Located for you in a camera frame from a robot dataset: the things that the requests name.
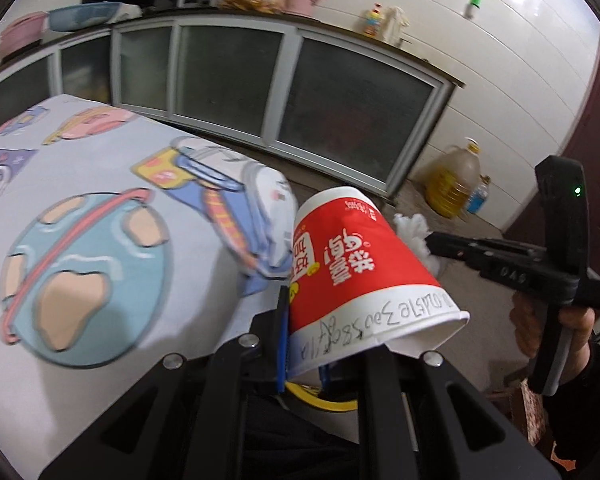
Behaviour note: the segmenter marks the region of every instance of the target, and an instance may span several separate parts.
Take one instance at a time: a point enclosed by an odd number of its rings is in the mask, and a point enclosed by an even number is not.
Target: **frosted glass panel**
[[[122,34],[121,102],[166,110],[170,38],[171,27]]]
[[[385,182],[432,90],[375,59],[304,40],[280,140]]]
[[[176,113],[259,135],[282,34],[184,27]]]
[[[49,97],[45,57],[0,82],[0,125]]]
[[[97,38],[61,52],[62,90],[83,99],[111,102],[109,87],[110,37]]]

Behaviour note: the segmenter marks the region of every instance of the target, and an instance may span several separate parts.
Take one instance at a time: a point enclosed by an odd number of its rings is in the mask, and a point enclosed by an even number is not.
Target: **plastic tub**
[[[0,34],[0,59],[42,37],[46,12],[32,12],[11,22]]]
[[[49,28],[56,32],[71,32],[107,23],[116,13],[119,2],[80,4],[49,12]]]

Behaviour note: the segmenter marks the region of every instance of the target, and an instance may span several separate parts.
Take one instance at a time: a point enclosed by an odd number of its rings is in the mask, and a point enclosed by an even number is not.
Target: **silver cabinet frame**
[[[224,126],[223,124],[210,123],[208,121],[176,113],[176,100],[179,91],[177,75],[178,64],[180,62],[182,28],[201,26],[251,28],[277,32],[282,35],[269,87],[262,129],[259,136],[236,130]],[[156,108],[126,104],[122,101],[120,81],[122,34],[135,30],[163,27],[171,29],[167,64],[166,109],[159,110]],[[340,180],[385,197],[394,194],[403,183],[409,168],[420,154],[420,150],[424,146],[424,143],[428,139],[456,87],[455,83],[448,78],[445,78],[443,75],[440,75],[417,62],[411,62],[407,57],[400,56],[400,54],[392,52],[389,49],[381,50],[380,48],[375,48],[373,44],[370,44],[362,38],[352,37],[348,34],[341,34],[334,30],[327,30],[305,23],[283,22],[274,17],[232,15],[176,15],[115,24],[112,26],[111,30],[99,30],[81,35],[77,38],[70,37],[65,41],[59,41],[59,43],[36,51],[29,57],[19,60],[5,70],[2,70],[0,72],[0,82],[14,72],[46,57],[48,62],[48,78],[51,95],[61,94],[62,50],[69,46],[73,46],[74,44],[95,40],[96,38],[108,36],[109,34],[111,34],[111,98],[114,106],[126,108],[157,120],[196,128],[215,136],[225,137],[250,146],[255,146],[264,152],[288,158],[289,160],[298,162],[299,164],[313,168],[314,170],[330,174]],[[407,141],[400,150],[397,160],[392,166],[385,182],[317,155],[316,153],[303,150],[302,148],[278,140],[280,127],[285,113],[286,101],[291,89],[296,70],[296,63],[298,62],[300,51],[302,49],[302,42],[304,40],[321,41],[339,48],[350,50],[362,56],[367,56],[387,64],[396,70],[414,76],[426,82],[433,88],[420,117],[408,135]]]

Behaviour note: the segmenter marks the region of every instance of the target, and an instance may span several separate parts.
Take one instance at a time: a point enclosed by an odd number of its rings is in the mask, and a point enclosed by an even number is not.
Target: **red label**
[[[331,200],[298,224],[291,281],[292,333],[375,290],[440,286],[382,215],[357,198]]]

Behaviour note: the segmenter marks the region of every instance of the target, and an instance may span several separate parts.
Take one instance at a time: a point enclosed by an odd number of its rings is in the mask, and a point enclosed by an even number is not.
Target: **metal screw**
[[[256,348],[259,342],[260,338],[255,334],[242,334],[240,339],[238,339],[240,346],[244,346],[245,348]]]
[[[182,366],[184,359],[180,354],[169,354],[162,360],[162,366],[167,370],[177,370]]]
[[[422,360],[426,362],[429,366],[439,367],[443,362],[444,358],[438,352],[434,352],[433,350],[429,350],[428,352],[424,352],[422,356]]]

